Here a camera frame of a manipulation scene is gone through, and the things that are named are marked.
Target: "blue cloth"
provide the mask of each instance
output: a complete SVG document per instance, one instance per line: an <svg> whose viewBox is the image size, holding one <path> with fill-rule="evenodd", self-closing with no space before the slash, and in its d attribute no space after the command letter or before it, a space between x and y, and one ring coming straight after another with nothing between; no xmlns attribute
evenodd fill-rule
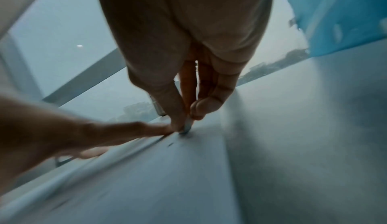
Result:
<svg viewBox="0 0 387 224"><path fill-rule="evenodd" d="M311 56L387 36L387 0L288 0L304 31Z"/></svg>

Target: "gray sky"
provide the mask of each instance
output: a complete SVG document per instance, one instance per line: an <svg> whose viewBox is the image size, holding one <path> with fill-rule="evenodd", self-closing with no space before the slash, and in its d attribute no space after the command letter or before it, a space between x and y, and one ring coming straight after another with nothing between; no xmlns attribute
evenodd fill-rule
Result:
<svg viewBox="0 0 387 224"><path fill-rule="evenodd" d="M307 47L303 34L289 28L292 18L287 0L274 0L266 33L242 74L260 62L274 62L290 50ZM11 28L10 35L44 95L116 48L98 0L37 0ZM121 70L62 108L108 120L121 115L123 107L141 101L149 101L147 94L134 87L126 70Z"/></svg>

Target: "sky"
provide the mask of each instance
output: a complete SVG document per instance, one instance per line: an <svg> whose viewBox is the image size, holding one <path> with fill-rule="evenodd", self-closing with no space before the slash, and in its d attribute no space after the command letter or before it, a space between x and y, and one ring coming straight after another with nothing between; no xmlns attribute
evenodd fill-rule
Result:
<svg viewBox="0 0 387 224"><path fill-rule="evenodd" d="M242 74L293 49L307 48L303 33L289 27L292 18L287 0L274 0L266 32ZM9 34L45 96L117 48L98 0L36 0ZM61 108L109 120L121 115L125 106L142 101L150 101L148 95L121 70Z"/></svg>

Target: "blue fabric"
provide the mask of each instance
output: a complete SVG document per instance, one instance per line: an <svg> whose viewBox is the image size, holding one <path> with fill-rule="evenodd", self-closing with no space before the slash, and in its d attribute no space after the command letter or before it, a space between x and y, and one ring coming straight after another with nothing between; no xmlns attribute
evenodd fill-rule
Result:
<svg viewBox="0 0 387 224"><path fill-rule="evenodd" d="M312 56L329 54L387 36L381 24L381 20L387 17L387 0L288 1L298 27L306 33Z"/></svg>

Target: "small object held in fingers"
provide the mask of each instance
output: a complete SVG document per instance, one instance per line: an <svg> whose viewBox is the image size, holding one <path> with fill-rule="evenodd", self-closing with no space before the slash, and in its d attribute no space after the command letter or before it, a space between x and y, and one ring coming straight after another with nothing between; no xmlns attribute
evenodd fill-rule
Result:
<svg viewBox="0 0 387 224"><path fill-rule="evenodd" d="M187 134L191 130L192 124L193 124L193 120L190 117L188 117L185 120L185 125L184 125L183 130L180 131L179 134L182 134L182 135Z"/></svg>

